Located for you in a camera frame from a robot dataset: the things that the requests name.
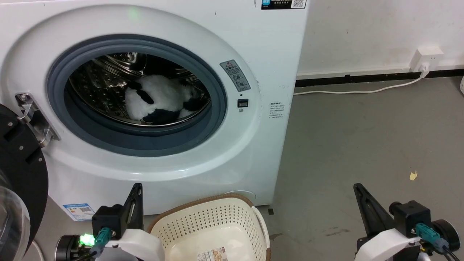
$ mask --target teal connector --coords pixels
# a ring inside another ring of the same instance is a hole
[[[449,248],[448,241],[440,237],[440,234],[424,223],[416,225],[416,235],[423,240],[431,243],[438,253],[446,253],[444,247]]]
[[[112,232],[109,228],[102,228],[102,230],[98,232],[98,235],[95,239],[95,245],[90,249],[90,253],[93,253],[94,251],[97,253],[93,256],[93,258],[97,258],[102,254],[103,249],[105,248],[106,244],[108,244],[111,238]]]

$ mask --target metal hinge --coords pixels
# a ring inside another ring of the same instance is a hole
[[[41,148],[47,146],[51,140],[60,140],[30,93],[16,94],[16,101],[23,113],[18,116],[18,120],[33,131]]]

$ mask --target floor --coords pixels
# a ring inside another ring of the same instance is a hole
[[[416,200],[432,219],[464,230],[464,97],[461,78],[433,78],[376,94],[296,96],[274,203],[261,208],[272,259],[352,260],[365,236],[353,193],[362,183],[385,207]],[[299,88],[374,90],[407,81]],[[411,172],[417,172],[414,181]],[[149,224],[152,216],[145,218]],[[91,232],[52,201],[37,234],[45,259],[58,238]],[[37,261],[36,250],[25,261]],[[444,260],[434,255],[432,260]]]

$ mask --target front-loading washing machine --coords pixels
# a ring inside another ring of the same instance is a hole
[[[147,215],[232,191],[270,204],[308,8],[0,0],[0,101],[40,146],[9,121],[3,139],[24,168],[42,150],[48,195],[78,221],[137,182]],[[130,117],[128,86],[153,74],[193,86],[202,103],[167,122]]]

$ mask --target power outlet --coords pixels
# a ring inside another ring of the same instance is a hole
[[[443,52],[439,47],[418,48],[412,57],[409,68],[413,72],[419,72],[420,66],[429,65],[429,71],[437,68],[439,61],[443,58]]]

